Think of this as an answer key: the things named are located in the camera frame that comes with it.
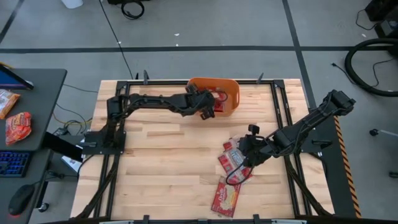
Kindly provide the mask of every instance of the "butcher block tabletop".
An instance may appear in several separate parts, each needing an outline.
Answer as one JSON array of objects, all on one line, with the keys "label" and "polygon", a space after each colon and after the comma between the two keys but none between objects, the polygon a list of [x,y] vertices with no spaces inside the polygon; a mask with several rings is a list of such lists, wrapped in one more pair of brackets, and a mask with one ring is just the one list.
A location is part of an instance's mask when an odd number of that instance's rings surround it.
[{"label": "butcher block tabletop", "polygon": [[[285,79],[285,89],[295,123],[308,114],[299,79]],[[98,92],[91,130],[106,123],[106,100],[115,94],[116,80],[104,80]],[[169,96],[185,93],[183,85],[137,85],[130,93]],[[282,107],[282,97],[277,90]],[[287,125],[284,110],[281,110]],[[217,157],[223,142],[248,133],[248,125],[260,127],[267,136],[278,128],[270,85],[240,85],[240,104],[229,117],[203,121],[199,116],[181,117],[168,110],[141,109],[126,119],[126,149],[119,162],[112,220],[219,219],[211,211],[218,181],[226,176]],[[301,154],[307,187],[326,210],[333,206],[322,162]],[[71,217],[78,215],[98,189],[103,156],[94,156],[80,171]],[[293,218],[283,157],[271,158],[253,170],[241,187],[233,218]],[[300,211],[303,200],[296,186]],[[105,214],[107,193],[101,215]]]}]

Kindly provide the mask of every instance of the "monitor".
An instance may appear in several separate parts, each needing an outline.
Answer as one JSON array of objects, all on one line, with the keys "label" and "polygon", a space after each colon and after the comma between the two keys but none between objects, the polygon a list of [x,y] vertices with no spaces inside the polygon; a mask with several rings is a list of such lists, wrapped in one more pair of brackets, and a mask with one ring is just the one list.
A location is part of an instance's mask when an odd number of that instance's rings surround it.
[{"label": "monitor", "polygon": [[31,90],[33,84],[17,76],[14,72],[0,65],[0,89]]}]

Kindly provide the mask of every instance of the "computer mouse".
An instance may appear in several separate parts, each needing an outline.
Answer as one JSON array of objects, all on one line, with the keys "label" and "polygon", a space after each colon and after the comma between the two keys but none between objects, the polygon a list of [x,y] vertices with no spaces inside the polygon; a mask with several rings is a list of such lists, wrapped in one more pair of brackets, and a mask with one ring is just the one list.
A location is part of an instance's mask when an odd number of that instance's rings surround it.
[{"label": "computer mouse", "polygon": [[29,203],[30,198],[32,198],[34,191],[35,187],[33,185],[23,185],[20,187],[14,196],[12,196],[8,205],[10,215],[21,214]]}]

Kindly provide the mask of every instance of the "orange basket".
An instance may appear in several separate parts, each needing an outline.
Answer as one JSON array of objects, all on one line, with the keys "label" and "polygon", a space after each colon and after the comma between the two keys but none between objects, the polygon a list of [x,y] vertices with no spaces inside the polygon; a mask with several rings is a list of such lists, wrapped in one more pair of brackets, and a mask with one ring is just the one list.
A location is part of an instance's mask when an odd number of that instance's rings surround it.
[{"label": "orange basket", "polygon": [[239,84],[227,78],[191,78],[188,84],[194,83],[199,89],[220,88],[228,96],[224,103],[224,112],[215,112],[215,116],[229,116],[239,105]]}]

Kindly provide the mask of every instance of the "concrete floor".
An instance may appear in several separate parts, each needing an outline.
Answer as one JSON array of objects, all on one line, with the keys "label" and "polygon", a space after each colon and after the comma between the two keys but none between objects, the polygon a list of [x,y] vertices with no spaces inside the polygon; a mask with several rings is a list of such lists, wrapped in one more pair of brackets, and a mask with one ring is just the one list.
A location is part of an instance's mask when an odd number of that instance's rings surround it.
[{"label": "concrete floor", "polygon": [[[65,68],[65,83],[97,90],[100,80],[128,79],[129,72],[119,52],[12,54],[15,49],[75,49],[117,47],[97,0],[84,0],[77,9],[66,9],[61,1],[20,0],[21,8],[12,23],[9,16],[15,0],[0,1],[0,61],[19,68]],[[290,6],[298,43],[292,41],[284,3]],[[300,68],[294,47],[352,46],[377,37],[371,30],[355,25],[356,13],[369,0],[153,0],[144,2],[146,13],[137,21],[125,19],[120,9],[104,2],[104,8],[123,47],[184,46],[290,46],[279,50],[209,50],[169,52],[126,52],[132,73],[146,69],[155,78],[229,77],[302,78],[306,70],[316,103],[328,91],[343,90],[357,101],[355,110],[341,118],[341,126],[351,163],[352,175],[362,215],[365,218],[398,220],[398,179],[389,170],[398,170],[398,138],[371,137],[372,128],[398,133],[398,100],[372,96],[353,86],[332,62],[343,66],[346,52],[304,51]],[[365,14],[359,23],[371,27]],[[369,83],[374,82],[371,66],[389,59],[385,52],[359,52],[354,69]],[[398,63],[376,67],[380,88],[396,90]],[[93,114],[96,95],[64,87],[58,103],[86,119]],[[62,120],[78,119],[55,109]],[[51,120],[49,131],[60,126]],[[76,183],[51,183],[45,201],[46,213],[34,212],[33,223],[66,220],[69,217]]]}]

